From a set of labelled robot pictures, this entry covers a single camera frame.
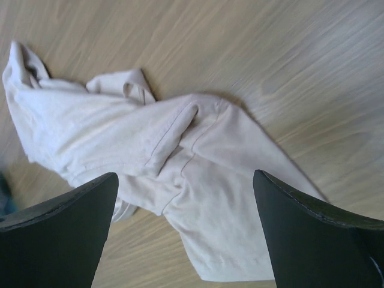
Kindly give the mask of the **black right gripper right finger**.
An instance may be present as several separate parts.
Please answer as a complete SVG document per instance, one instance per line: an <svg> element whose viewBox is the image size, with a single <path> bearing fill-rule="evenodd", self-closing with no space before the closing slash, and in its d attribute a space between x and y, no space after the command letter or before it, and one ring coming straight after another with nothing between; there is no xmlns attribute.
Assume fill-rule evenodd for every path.
<svg viewBox="0 0 384 288"><path fill-rule="evenodd" d="M254 195L277 287L383 287L383 221L257 170Z"/></svg>

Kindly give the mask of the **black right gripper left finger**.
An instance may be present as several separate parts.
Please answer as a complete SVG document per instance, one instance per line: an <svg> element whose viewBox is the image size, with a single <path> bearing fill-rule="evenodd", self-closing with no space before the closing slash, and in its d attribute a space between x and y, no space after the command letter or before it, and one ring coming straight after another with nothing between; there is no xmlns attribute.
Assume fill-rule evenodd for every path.
<svg viewBox="0 0 384 288"><path fill-rule="evenodd" d="M91 287L106 243L118 177L1 216L1 287Z"/></svg>

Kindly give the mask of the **beige t shirt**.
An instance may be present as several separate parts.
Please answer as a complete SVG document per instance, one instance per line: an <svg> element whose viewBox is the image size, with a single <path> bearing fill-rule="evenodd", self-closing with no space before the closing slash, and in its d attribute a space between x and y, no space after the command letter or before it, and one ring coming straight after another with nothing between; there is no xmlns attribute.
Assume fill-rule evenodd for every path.
<svg viewBox="0 0 384 288"><path fill-rule="evenodd" d="M53 79L16 41L2 82L30 162L72 187L116 173L112 220L137 207L165 216L205 281L274 279L254 197L256 170L321 198L264 129L221 97L157 101L139 69L101 74L86 85Z"/></svg>

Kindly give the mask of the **teal plastic basket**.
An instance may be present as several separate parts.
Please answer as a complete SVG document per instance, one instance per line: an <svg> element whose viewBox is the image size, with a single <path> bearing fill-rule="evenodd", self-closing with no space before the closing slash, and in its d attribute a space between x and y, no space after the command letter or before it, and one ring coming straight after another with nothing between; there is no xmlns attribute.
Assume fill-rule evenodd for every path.
<svg viewBox="0 0 384 288"><path fill-rule="evenodd" d="M3 173L0 174L0 212L1 216L17 211L8 182Z"/></svg>

